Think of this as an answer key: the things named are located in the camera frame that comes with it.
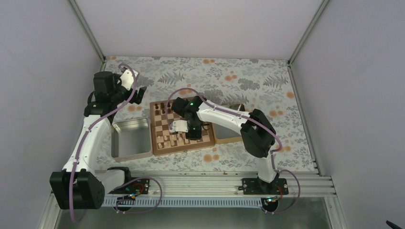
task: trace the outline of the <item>leaf pattern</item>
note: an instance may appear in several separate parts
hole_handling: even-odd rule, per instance
[[[139,72],[138,87],[148,88],[141,104],[128,104],[117,112],[113,122],[150,118],[149,103],[166,100],[176,89],[191,87],[214,103],[244,103],[249,110],[263,111],[284,146],[283,152],[276,154],[277,168],[314,171],[296,100],[286,96],[293,89],[285,61],[118,56],[108,57],[106,71],[121,73],[118,65],[122,62]],[[183,91],[174,97],[193,95]],[[119,163],[110,155],[108,132],[96,158],[96,169],[126,166],[139,171],[257,171],[257,158],[245,151],[242,142]]]

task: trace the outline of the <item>wooden chessboard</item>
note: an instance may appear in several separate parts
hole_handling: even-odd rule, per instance
[[[180,115],[171,110],[170,100],[168,106],[169,122],[184,120]],[[202,138],[197,141],[186,139],[186,133],[171,134],[165,115],[165,105],[167,101],[157,101],[150,103],[150,117],[152,125],[152,148],[155,156],[183,152],[184,150],[193,150],[207,148],[215,145],[212,124],[206,126],[208,130],[202,130]]]

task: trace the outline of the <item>wall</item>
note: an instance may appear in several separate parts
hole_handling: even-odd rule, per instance
[[[405,228],[405,2],[333,0],[293,63],[349,228]]]
[[[37,228],[100,68],[67,1],[0,3],[0,221]]]
[[[77,0],[104,55],[289,59],[321,0]]]

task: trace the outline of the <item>silver tray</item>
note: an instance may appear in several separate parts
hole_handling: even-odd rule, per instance
[[[117,162],[152,156],[150,120],[140,118],[111,126],[111,156]]]

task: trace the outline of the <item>purple cable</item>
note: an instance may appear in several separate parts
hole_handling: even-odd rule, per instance
[[[77,147],[77,151],[76,151],[76,155],[75,155],[75,159],[76,159],[76,160],[79,159],[80,150],[81,150],[82,147],[83,147],[83,144],[84,144],[84,142],[85,142],[85,140],[86,140],[86,137],[87,137],[88,133],[91,132],[91,129],[92,129],[98,122],[100,122],[101,120],[103,120],[103,119],[107,118],[108,116],[114,114],[114,113],[117,112],[119,109],[121,109],[122,107],[124,107],[125,105],[127,105],[127,104],[129,103],[129,101],[132,99],[132,97],[134,96],[134,94],[135,94],[135,91],[136,91],[136,88],[137,88],[137,78],[136,78],[136,75],[135,75],[135,73],[134,73],[134,70],[133,70],[129,65],[127,65],[127,64],[125,64],[125,63],[122,63],[122,64],[118,65],[118,68],[121,68],[122,66],[128,68],[128,70],[131,71],[132,76],[134,77],[134,86],[133,86],[133,88],[132,88],[131,95],[129,96],[129,98],[128,98],[126,101],[124,101],[124,102],[122,103],[121,106],[117,107],[115,110],[113,110],[113,111],[111,111],[110,113],[104,115],[103,117],[100,117],[99,119],[97,119],[96,121],[94,121],[94,122],[89,126],[89,128],[88,128],[88,129],[86,130],[86,132],[83,134],[83,137],[82,137],[82,139],[80,140],[79,146]],[[76,167],[77,167],[77,162],[75,161],[75,162],[73,162],[72,172],[71,172],[71,174],[70,174],[70,179],[69,179],[69,211],[70,211],[70,218],[72,219],[72,222],[73,222],[73,223],[79,222],[79,221],[83,218],[83,216],[85,215],[85,212],[84,212],[83,215],[80,217],[80,219],[79,219],[79,220],[76,220],[75,213],[74,213],[74,211],[73,211],[73,180],[74,180],[74,177],[75,177]]]
[[[129,182],[127,182],[127,183],[125,183],[125,184],[123,184],[123,185],[121,185],[121,186],[119,186],[119,187],[116,187],[115,189],[118,189],[118,188],[121,188],[121,187],[125,187],[125,186],[131,184],[132,182],[137,181],[137,180],[141,180],[141,179],[150,179],[150,180],[155,181],[156,184],[158,184],[159,189],[160,189],[160,197],[159,197],[158,203],[157,203],[155,206],[153,206],[152,208],[150,208],[150,209],[148,209],[148,210],[145,210],[145,211],[129,211],[129,212],[125,212],[125,211],[118,210],[118,205],[119,205],[120,203],[122,203],[122,202],[125,202],[125,201],[128,201],[128,200],[131,201],[131,200],[130,200],[130,199],[122,199],[122,200],[120,200],[120,201],[117,201],[117,203],[116,203],[116,205],[115,205],[115,210],[117,211],[117,213],[123,213],[123,214],[142,214],[142,213],[148,213],[148,212],[151,212],[151,211],[153,211],[154,209],[156,209],[156,208],[159,206],[159,204],[162,202],[162,197],[163,197],[162,186],[160,185],[160,183],[159,183],[156,179],[151,178],[151,177],[138,177],[138,178],[135,178],[135,179],[133,179],[133,180],[130,180]]]
[[[189,87],[184,87],[184,88],[180,88],[180,89],[174,91],[172,94],[169,95],[169,97],[168,97],[168,99],[167,99],[167,103],[166,103],[166,106],[165,106],[165,112],[166,112],[166,120],[167,120],[167,123],[168,123],[170,129],[171,129],[171,124],[170,124],[170,122],[169,122],[169,117],[168,117],[168,112],[167,112],[167,106],[169,105],[169,101],[170,101],[170,99],[172,98],[172,96],[173,96],[174,94],[176,94],[177,92],[182,91],[182,90],[191,90],[191,91],[195,92],[195,93],[199,96],[199,98],[201,98],[201,100],[202,100],[205,104],[207,104],[207,106],[209,106],[210,108],[214,108],[215,110],[222,111],[222,112],[227,113],[227,114],[230,114],[230,115],[239,116],[239,114],[236,113],[236,112],[224,110],[224,109],[222,109],[222,108],[220,108],[220,107],[215,107],[214,105],[212,105],[212,104],[210,104],[209,102],[207,102],[207,101],[203,98],[203,96],[202,96],[198,91],[196,91],[196,90],[194,90],[194,89],[192,89],[192,88],[189,88]],[[242,115],[241,118],[244,118],[244,119],[246,119],[246,120],[248,120],[248,121],[254,123],[255,125],[257,125],[257,126],[263,128],[263,129],[266,130],[269,134],[271,134],[271,135],[274,137],[274,139],[278,142],[279,147],[278,147],[277,149],[273,149],[273,150],[270,151],[271,166],[272,166],[273,170],[274,170],[275,172],[279,173],[279,174],[281,174],[282,172],[288,172],[288,173],[290,173],[290,174],[294,177],[294,179],[296,180],[296,182],[297,182],[297,184],[298,184],[298,196],[297,196],[297,199],[294,201],[294,203],[293,203],[290,207],[288,207],[287,209],[285,209],[285,210],[283,210],[283,211],[277,212],[277,213],[272,212],[272,214],[281,214],[281,213],[284,213],[284,212],[289,211],[289,210],[290,210],[293,206],[295,206],[295,205],[297,204],[297,202],[298,202],[299,196],[301,195],[301,186],[299,185],[299,181],[298,181],[297,177],[296,177],[291,171],[289,171],[289,170],[287,170],[287,169],[282,169],[281,171],[278,171],[278,170],[276,169],[276,165],[274,164],[274,152],[280,151],[280,150],[282,149],[282,147],[283,147],[282,144],[281,144],[280,139],[279,139],[270,129],[268,129],[267,127],[265,127],[265,126],[264,126],[263,124],[261,124],[260,122],[254,120],[254,119],[252,119],[252,118],[250,118],[250,117],[244,116],[244,115]]]

